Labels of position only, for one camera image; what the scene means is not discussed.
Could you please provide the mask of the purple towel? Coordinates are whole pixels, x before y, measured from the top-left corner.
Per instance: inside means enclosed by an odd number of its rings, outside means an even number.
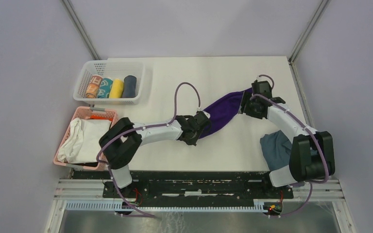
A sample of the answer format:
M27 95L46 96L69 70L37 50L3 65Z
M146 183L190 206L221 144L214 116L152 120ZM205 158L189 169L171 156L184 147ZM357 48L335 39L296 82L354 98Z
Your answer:
M210 114L210 125L204 129L200 139L218 132L238 114L244 93L252 94L251 88L228 93L204 109Z

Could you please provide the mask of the dark grey towel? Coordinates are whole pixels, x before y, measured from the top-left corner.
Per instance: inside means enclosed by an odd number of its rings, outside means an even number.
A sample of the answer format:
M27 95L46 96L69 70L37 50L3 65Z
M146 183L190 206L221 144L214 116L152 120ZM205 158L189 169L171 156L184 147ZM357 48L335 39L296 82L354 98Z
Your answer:
M124 78L124 87L122 98L134 98L136 97L136 83L137 78L133 75L126 76Z

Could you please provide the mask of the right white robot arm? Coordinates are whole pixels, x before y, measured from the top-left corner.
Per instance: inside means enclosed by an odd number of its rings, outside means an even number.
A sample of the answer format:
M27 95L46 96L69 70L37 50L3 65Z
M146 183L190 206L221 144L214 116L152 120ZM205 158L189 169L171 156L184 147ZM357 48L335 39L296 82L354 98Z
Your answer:
M240 114L267 119L277 126L292 144L289 163L271 171L261 185L267 198L274 198L282 186L300 182L324 183L335 172L332 135L302 123L281 97L273 97L268 81L254 81L251 93L244 92Z

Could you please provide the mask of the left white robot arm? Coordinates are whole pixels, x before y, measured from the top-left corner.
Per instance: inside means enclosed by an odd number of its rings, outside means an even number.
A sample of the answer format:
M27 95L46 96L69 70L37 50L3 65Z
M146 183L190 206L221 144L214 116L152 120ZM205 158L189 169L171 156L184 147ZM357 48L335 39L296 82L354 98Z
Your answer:
M99 145L106 157L115 192L126 198L133 192L129 163L139 147L146 144L174 140L195 146L204 130L210 125L210 114L198 111L195 115L175 116L169 121L155 124L133 123L123 117L100 139Z

